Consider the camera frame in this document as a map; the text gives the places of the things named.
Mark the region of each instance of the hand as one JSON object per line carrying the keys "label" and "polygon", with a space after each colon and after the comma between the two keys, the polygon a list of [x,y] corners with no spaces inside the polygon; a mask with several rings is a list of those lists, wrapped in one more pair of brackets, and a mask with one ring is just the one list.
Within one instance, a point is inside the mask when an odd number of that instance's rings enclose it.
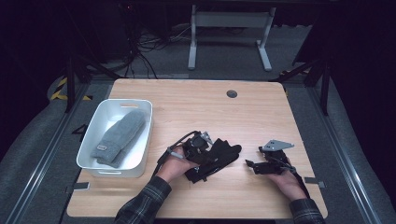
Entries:
{"label": "hand", "polygon": [[280,191],[282,191],[291,201],[306,199],[306,195],[301,189],[297,178],[290,171],[284,171],[281,175],[267,176],[277,184]]}
{"label": "hand", "polygon": [[[174,148],[174,152],[184,157],[184,151],[182,147]],[[169,155],[156,176],[170,183],[172,180],[178,178],[181,175],[184,175],[186,171],[198,166],[199,165],[195,162]]]}

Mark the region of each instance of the wooden table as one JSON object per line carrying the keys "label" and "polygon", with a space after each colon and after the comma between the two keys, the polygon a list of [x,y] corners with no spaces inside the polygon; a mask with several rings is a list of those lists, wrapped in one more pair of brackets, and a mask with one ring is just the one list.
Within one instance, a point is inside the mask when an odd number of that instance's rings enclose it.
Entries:
{"label": "wooden table", "polygon": [[[235,98],[227,91],[237,92]],[[78,182],[88,190],[73,193],[71,217],[114,217],[149,181],[167,147],[191,131],[208,131],[213,140],[241,145],[238,160],[192,184],[185,176],[171,183],[173,191],[157,217],[288,218],[289,201],[265,175],[254,175],[245,160],[265,161],[258,147],[275,139],[293,143],[285,149],[302,177],[314,177],[283,87],[278,83],[209,80],[119,79],[111,99],[145,99],[153,104],[153,129],[145,173],[138,178],[93,177],[84,170]],[[327,216],[318,185],[306,184],[320,212]]]}

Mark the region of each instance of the plaid shirt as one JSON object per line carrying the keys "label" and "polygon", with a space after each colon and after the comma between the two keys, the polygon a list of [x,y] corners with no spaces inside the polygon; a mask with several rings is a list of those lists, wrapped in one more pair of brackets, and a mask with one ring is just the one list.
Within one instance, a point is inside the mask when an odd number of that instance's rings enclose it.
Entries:
{"label": "plaid shirt", "polygon": [[114,223],[153,223],[171,190],[166,181],[152,177],[142,191],[120,209]]}
{"label": "plaid shirt", "polygon": [[[120,209],[114,223],[153,223],[171,190],[166,181],[158,176],[152,177],[142,191]],[[325,223],[317,205],[311,199],[291,202],[290,211],[296,224]]]}

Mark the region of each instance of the black cable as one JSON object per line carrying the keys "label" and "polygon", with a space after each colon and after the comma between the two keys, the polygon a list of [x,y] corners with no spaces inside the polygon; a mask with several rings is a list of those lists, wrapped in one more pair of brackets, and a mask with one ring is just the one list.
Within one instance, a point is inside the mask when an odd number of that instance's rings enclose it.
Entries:
{"label": "black cable", "polygon": [[277,158],[270,157],[270,156],[267,156],[267,158],[269,158],[269,159],[271,159],[271,160],[274,160],[274,161],[277,161],[277,162],[280,162],[282,165],[286,166],[287,168],[289,168],[289,169],[291,169],[291,170],[294,170],[294,167],[293,167],[292,165],[287,164],[287,163],[285,163],[285,162],[283,162],[283,161],[281,161],[281,160],[279,160],[279,159],[277,159]]}
{"label": "black cable", "polygon": [[[112,71],[112,72],[120,71],[121,69],[123,69],[123,68],[127,67],[129,64],[131,64],[131,63],[133,62],[133,60],[134,60],[134,59],[130,59],[130,58],[128,57],[128,60],[127,60],[125,63],[120,64],[120,65],[117,65],[117,66],[115,66],[115,67],[107,68],[107,70]],[[92,70],[92,69],[89,69],[89,68],[87,68],[87,69],[88,69],[88,70],[90,71],[90,73],[93,74],[93,75],[103,74],[103,73],[101,73],[101,72],[98,71],[98,70]]]}
{"label": "black cable", "polygon": [[131,65],[129,65],[129,66],[130,66],[130,68],[131,68],[132,77],[134,78],[134,69],[132,69],[132,66],[131,66]]}
{"label": "black cable", "polygon": [[128,64],[128,66],[127,66],[126,69],[125,69],[124,77],[126,77],[126,75],[128,74],[128,70],[129,70],[129,64]]}
{"label": "black cable", "polygon": [[151,69],[151,71],[152,71],[154,77],[155,77],[156,79],[158,79],[158,78],[157,78],[157,74],[155,74],[154,68],[152,67],[152,65],[151,65],[151,63],[149,62],[149,60],[148,60],[145,56],[143,56],[143,54],[141,54],[141,53],[139,54],[139,57],[141,57],[141,58],[143,59],[143,63],[144,63],[145,65],[146,65],[145,62],[148,63],[148,66],[150,67],[150,69]]}
{"label": "black cable", "polygon": [[143,64],[145,65],[145,67],[146,67],[146,69],[147,69],[148,79],[149,79],[149,68],[148,68],[148,66],[146,65],[145,60],[144,60],[143,58],[141,58],[140,56],[139,56],[139,58],[142,60]]}
{"label": "black cable", "polygon": [[151,39],[146,37],[146,40],[144,40],[144,41],[142,41],[142,37],[141,37],[140,41],[138,42],[138,47],[140,48],[141,52],[150,52],[154,49],[157,49],[161,45],[166,46],[166,43],[163,43],[163,40],[160,39],[159,37],[151,38]]}
{"label": "black cable", "polygon": [[305,193],[305,196],[307,198],[311,198],[311,196],[309,195],[309,191],[306,188],[306,185],[304,184],[303,179],[301,178],[301,176],[299,174],[297,174],[297,172],[293,173],[293,175],[296,177],[298,183],[300,184],[301,189],[303,190],[303,192]]}
{"label": "black cable", "polygon": [[[177,140],[177,142],[175,142],[172,146],[168,147],[171,151],[177,147],[178,144],[180,144],[181,142],[183,142],[184,139],[186,139],[188,136],[192,135],[192,134],[198,134],[198,131],[192,131],[190,133],[187,133],[186,135],[184,135],[183,137],[181,137],[179,140]],[[154,169],[154,172],[152,173],[152,176],[155,176],[158,171],[160,170],[160,168],[163,166],[163,163],[165,162],[166,158],[170,155],[170,152],[168,150],[168,148],[165,150],[165,152],[161,155],[161,157],[157,160],[157,166]]]}

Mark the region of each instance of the dark background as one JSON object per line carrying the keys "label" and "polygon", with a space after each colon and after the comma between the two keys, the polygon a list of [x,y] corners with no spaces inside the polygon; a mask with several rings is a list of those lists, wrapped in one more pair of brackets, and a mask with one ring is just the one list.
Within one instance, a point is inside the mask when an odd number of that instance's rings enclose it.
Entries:
{"label": "dark background", "polygon": [[[189,22],[190,8],[134,9],[152,32],[166,38],[171,26]],[[361,148],[394,206],[395,9],[390,1],[358,1],[352,7],[321,14],[296,60],[329,58],[332,79]],[[319,12],[279,8],[274,25],[309,25],[317,20]],[[4,133],[0,158],[3,158],[23,128],[49,103],[47,89],[64,71],[68,55],[77,53],[102,63],[125,57],[128,43],[117,5],[106,2],[3,0],[0,22],[0,127]]]}

